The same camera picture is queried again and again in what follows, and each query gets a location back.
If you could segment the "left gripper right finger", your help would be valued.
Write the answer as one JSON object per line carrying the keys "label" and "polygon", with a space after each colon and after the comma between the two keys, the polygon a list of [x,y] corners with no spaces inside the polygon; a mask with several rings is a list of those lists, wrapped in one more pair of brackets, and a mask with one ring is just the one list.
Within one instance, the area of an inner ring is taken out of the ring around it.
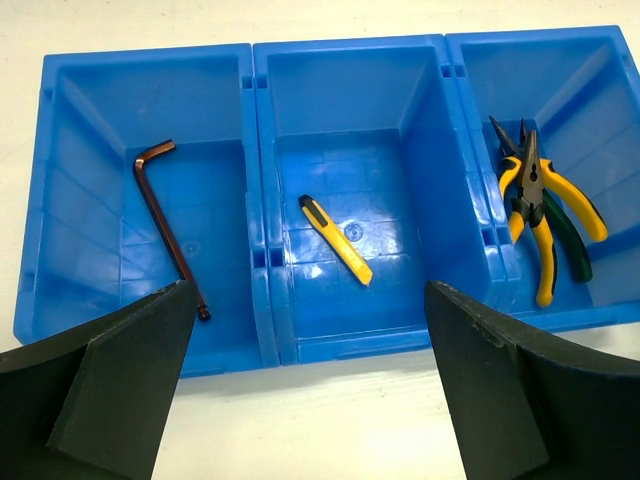
{"label": "left gripper right finger", "polygon": [[426,285],[425,315],[467,478],[638,478],[638,361],[439,281]]}

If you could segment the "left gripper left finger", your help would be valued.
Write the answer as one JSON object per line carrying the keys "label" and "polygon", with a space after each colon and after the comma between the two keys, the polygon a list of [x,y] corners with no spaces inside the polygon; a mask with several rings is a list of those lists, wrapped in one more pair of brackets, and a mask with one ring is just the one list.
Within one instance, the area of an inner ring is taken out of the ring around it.
{"label": "left gripper left finger", "polygon": [[150,478],[196,306],[179,281],[2,353],[2,478]]}

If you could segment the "brown hex key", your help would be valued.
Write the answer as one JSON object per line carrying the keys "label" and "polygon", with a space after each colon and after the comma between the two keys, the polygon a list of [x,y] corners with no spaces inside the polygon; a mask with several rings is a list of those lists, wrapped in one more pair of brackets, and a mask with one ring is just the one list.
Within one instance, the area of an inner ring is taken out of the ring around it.
{"label": "brown hex key", "polygon": [[209,307],[173,234],[146,173],[146,167],[149,166],[154,159],[166,153],[170,153],[175,149],[176,144],[171,139],[147,148],[136,156],[133,162],[132,171],[138,189],[143,197],[147,209],[150,212],[153,222],[159,231],[161,239],[180,279],[191,282],[196,288],[198,299],[197,316],[200,321],[207,322],[211,319]]}

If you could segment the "large yellow needle-nose pliers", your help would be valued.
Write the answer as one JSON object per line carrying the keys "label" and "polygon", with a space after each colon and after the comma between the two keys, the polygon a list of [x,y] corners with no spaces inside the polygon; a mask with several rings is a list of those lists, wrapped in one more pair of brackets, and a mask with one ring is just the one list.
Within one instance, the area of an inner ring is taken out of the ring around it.
{"label": "large yellow needle-nose pliers", "polygon": [[[522,169],[521,147],[515,143],[505,128],[493,117],[489,120],[499,140],[502,152],[503,171],[498,180],[502,200],[506,199],[507,188],[518,178]],[[513,198],[512,212],[508,220],[513,243],[517,243],[525,228],[525,218],[518,197]]]}

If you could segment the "small yellow needle-nose pliers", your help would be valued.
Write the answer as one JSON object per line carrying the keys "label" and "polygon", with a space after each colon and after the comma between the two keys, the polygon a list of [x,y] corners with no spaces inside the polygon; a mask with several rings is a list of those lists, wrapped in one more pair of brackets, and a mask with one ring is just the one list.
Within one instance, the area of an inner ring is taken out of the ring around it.
{"label": "small yellow needle-nose pliers", "polygon": [[[569,205],[585,226],[595,242],[608,238],[608,227],[591,200],[576,185],[557,173],[549,159],[539,154],[538,135],[531,130],[522,142],[522,169],[513,182],[521,202],[525,227],[533,233],[540,259],[540,279],[536,303],[540,307],[549,306],[554,297],[557,279],[557,255],[554,238],[545,214],[543,191],[551,189]],[[511,198],[511,212],[514,203]]]}

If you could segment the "yellow utility knife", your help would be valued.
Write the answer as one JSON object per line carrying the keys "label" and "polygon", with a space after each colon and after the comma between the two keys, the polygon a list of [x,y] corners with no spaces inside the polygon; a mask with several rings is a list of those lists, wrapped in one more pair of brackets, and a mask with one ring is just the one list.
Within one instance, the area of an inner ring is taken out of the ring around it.
{"label": "yellow utility knife", "polygon": [[313,228],[329,244],[355,278],[363,286],[369,286],[373,279],[373,270],[327,212],[308,194],[301,195],[298,203]]}

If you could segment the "dark green cutting pliers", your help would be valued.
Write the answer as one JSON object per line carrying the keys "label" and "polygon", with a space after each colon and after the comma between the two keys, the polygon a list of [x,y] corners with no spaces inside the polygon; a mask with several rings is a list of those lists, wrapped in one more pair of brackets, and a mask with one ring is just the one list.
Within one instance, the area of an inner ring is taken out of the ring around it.
{"label": "dark green cutting pliers", "polygon": [[577,229],[565,211],[547,191],[543,191],[545,214],[554,237],[560,241],[570,268],[572,278],[577,283],[587,283],[593,278],[591,261]]}

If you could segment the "blue bin left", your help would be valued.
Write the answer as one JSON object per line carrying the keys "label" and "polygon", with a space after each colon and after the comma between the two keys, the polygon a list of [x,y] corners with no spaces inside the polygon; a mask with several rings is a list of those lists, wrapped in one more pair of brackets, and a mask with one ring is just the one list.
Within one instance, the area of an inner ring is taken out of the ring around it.
{"label": "blue bin left", "polygon": [[247,44],[45,58],[15,336],[39,341],[178,279],[134,177],[165,141],[144,170],[211,314],[182,373],[276,367]]}

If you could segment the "blue bin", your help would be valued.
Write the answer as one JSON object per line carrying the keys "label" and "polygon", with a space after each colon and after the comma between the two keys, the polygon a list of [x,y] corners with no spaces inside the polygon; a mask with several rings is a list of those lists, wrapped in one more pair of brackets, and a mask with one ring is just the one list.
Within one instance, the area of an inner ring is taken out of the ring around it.
{"label": "blue bin", "polygon": [[[619,28],[449,34],[446,44],[506,277],[496,308],[548,331],[637,321],[639,74]],[[541,155],[589,197],[608,228],[606,241],[586,242],[591,281],[574,281],[558,253],[547,308],[535,301],[532,234],[513,241],[508,232],[495,124],[512,137],[521,126],[536,130]]]}
{"label": "blue bin", "polygon": [[[428,281],[493,308],[506,277],[443,37],[253,49],[273,320],[283,364],[429,345]],[[308,194],[373,270],[363,286]]]}
{"label": "blue bin", "polygon": [[276,367],[247,44],[45,58],[15,336],[39,341],[178,279],[134,177],[165,141],[144,170],[211,314],[182,373]]}

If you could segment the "blue bin middle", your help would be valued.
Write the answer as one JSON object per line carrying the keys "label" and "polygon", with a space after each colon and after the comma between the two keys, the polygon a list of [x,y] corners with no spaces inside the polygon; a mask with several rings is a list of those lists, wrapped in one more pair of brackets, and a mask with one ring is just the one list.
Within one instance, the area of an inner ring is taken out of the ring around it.
{"label": "blue bin middle", "polygon": [[[443,37],[253,49],[273,320],[283,364],[429,345],[428,281],[493,308],[506,277]],[[308,194],[373,270],[363,286]]]}

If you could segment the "blue bin right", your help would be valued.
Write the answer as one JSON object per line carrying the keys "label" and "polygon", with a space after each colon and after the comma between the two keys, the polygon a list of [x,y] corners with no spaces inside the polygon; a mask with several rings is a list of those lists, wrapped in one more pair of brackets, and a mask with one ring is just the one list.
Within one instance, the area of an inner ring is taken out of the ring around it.
{"label": "blue bin right", "polygon": [[[548,331],[637,321],[639,74],[619,28],[449,34],[446,44],[506,277],[496,308]],[[536,130],[541,155],[589,197],[608,228],[606,241],[586,242],[591,281],[574,281],[558,253],[547,308],[535,301],[532,234],[513,241],[508,232],[495,124],[512,137],[521,126]]]}

